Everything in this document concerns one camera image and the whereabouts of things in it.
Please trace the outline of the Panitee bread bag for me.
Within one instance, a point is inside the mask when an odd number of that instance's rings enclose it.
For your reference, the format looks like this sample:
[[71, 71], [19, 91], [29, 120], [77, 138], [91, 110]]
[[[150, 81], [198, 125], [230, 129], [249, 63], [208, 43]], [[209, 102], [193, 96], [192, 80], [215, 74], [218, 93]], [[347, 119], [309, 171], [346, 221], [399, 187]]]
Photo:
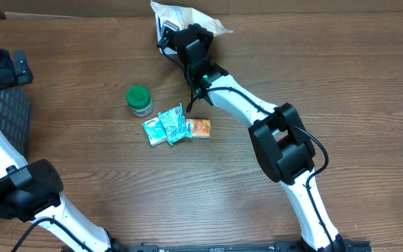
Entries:
[[154, 1], [150, 2], [150, 7], [155, 13], [158, 39], [161, 39], [162, 25], [166, 21], [175, 24], [179, 29], [185, 29], [188, 25], [197, 23], [208, 31], [213, 32], [214, 36], [233, 33], [232, 30], [225, 28], [218, 19], [212, 18], [194, 8], [165, 5]]

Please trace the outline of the green lid jar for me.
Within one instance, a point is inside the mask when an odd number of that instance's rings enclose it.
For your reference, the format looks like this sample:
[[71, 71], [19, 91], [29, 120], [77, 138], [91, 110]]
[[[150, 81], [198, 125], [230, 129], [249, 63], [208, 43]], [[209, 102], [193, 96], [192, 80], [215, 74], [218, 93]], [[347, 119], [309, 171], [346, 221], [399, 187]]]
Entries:
[[153, 112], [153, 101], [145, 86], [131, 86], [126, 92], [125, 98], [135, 116], [146, 117]]

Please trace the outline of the teal snack packet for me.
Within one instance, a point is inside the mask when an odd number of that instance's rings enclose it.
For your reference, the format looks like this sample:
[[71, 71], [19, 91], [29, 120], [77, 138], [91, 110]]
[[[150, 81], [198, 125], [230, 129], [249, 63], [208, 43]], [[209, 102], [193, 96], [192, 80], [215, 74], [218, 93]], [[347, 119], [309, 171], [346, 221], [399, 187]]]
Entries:
[[169, 145], [172, 146], [184, 138], [192, 138], [186, 125], [181, 103], [165, 112], [158, 113], [158, 118], [164, 128]]

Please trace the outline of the orange snack packet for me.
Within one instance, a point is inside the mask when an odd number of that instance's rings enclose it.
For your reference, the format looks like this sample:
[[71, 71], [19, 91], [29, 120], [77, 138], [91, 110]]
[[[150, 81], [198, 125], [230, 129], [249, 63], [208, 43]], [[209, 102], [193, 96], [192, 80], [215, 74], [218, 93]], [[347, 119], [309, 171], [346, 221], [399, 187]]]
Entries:
[[187, 119], [185, 122], [192, 138], [209, 139], [211, 137], [210, 119]]

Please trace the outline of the small teal tissue pack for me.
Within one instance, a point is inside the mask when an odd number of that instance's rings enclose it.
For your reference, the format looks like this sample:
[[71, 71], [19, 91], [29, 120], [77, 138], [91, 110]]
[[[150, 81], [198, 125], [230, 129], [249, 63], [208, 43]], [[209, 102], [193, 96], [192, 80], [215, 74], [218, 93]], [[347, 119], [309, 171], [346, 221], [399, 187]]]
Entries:
[[167, 140], [167, 134], [158, 117], [143, 122], [142, 126], [152, 147]]

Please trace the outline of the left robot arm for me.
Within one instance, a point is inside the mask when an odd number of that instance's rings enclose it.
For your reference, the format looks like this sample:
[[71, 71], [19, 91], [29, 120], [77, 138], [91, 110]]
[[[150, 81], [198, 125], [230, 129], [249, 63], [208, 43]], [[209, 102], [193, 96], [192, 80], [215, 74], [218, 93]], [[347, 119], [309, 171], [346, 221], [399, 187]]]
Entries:
[[49, 161], [27, 162], [31, 106], [19, 86], [32, 80], [23, 51], [0, 49], [0, 218], [40, 226], [72, 251], [119, 251], [105, 229], [72, 205]]

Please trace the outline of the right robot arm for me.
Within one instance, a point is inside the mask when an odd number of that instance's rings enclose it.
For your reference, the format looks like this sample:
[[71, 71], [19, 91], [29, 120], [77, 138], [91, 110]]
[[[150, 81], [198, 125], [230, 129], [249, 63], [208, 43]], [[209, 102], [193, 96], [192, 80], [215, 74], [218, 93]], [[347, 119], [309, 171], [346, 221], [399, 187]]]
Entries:
[[177, 64], [191, 89], [191, 100], [207, 101], [237, 118], [248, 128], [262, 171], [286, 191], [299, 220], [303, 242], [309, 251], [338, 251], [341, 236], [332, 224], [318, 187], [315, 149], [323, 145], [306, 131], [296, 108], [265, 102], [241, 87], [226, 70], [211, 63], [208, 49], [213, 33], [199, 24], [179, 29], [162, 25], [161, 49], [178, 54]]

